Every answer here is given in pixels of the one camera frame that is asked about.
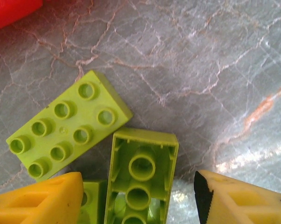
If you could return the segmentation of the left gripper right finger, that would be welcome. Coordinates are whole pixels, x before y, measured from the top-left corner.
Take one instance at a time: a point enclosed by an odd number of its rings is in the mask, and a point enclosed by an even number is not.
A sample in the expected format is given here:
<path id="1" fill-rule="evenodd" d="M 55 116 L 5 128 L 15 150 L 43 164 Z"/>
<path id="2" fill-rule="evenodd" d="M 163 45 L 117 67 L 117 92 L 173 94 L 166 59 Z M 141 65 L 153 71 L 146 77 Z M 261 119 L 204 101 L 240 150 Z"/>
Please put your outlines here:
<path id="1" fill-rule="evenodd" d="M 207 170 L 194 176 L 202 224 L 281 224 L 281 193 Z"/>

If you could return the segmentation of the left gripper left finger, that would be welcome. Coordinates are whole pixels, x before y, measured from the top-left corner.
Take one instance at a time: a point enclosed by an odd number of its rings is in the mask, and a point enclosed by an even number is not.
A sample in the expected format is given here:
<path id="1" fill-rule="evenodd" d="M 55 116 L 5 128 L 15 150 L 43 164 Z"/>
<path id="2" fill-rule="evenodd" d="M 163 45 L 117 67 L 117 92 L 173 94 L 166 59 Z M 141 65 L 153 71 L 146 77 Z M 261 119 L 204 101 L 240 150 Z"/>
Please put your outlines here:
<path id="1" fill-rule="evenodd" d="M 82 198 L 79 172 L 15 189 L 0 194 L 0 224 L 75 224 Z"/>

